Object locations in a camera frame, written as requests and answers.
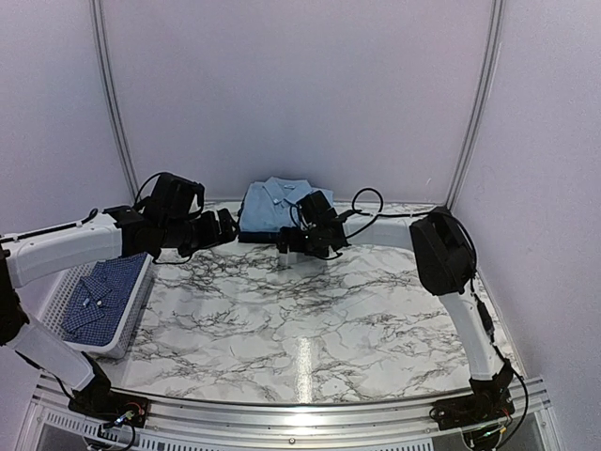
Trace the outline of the black shirt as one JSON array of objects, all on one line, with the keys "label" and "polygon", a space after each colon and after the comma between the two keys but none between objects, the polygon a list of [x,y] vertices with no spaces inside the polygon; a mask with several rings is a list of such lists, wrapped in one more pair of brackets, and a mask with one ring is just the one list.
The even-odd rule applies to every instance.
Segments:
[{"label": "black shirt", "polygon": [[282,227],[299,227],[295,205],[244,204],[239,210],[239,241],[276,244]]}]

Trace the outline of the light blue long sleeve shirt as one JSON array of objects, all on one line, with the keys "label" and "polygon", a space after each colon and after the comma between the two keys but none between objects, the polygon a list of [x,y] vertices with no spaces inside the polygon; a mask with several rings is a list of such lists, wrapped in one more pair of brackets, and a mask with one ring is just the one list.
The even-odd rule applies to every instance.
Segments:
[{"label": "light blue long sleeve shirt", "polygon": [[306,179],[270,177],[252,182],[243,198],[239,229],[243,233],[276,233],[294,225],[290,212],[305,196],[322,192],[333,204],[333,191],[312,186]]}]

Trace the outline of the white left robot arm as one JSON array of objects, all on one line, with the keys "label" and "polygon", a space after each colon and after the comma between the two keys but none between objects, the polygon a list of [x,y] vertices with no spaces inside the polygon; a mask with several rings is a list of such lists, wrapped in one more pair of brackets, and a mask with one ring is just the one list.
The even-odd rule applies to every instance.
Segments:
[{"label": "white left robot arm", "polygon": [[116,417],[142,407],[144,399],[120,395],[100,366],[71,348],[39,316],[50,303],[60,275],[87,263],[175,249],[182,257],[233,241],[238,226],[226,210],[188,213],[153,221],[119,206],[81,222],[9,234],[1,240],[1,343],[31,366],[71,390],[69,408],[97,417]]}]

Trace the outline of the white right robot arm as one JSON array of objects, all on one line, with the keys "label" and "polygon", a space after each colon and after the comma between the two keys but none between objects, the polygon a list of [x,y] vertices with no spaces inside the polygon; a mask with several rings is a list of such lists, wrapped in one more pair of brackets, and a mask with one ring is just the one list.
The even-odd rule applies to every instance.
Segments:
[{"label": "white right robot arm", "polygon": [[469,363],[470,394],[435,402],[434,421],[440,429],[451,429],[512,418],[510,384],[516,371],[497,346],[494,321],[476,290],[475,246],[446,208],[387,215],[364,210],[318,212],[304,205],[292,221],[276,235],[282,257],[296,253],[321,260],[338,258],[351,243],[412,252],[422,287],[446,309]]}]

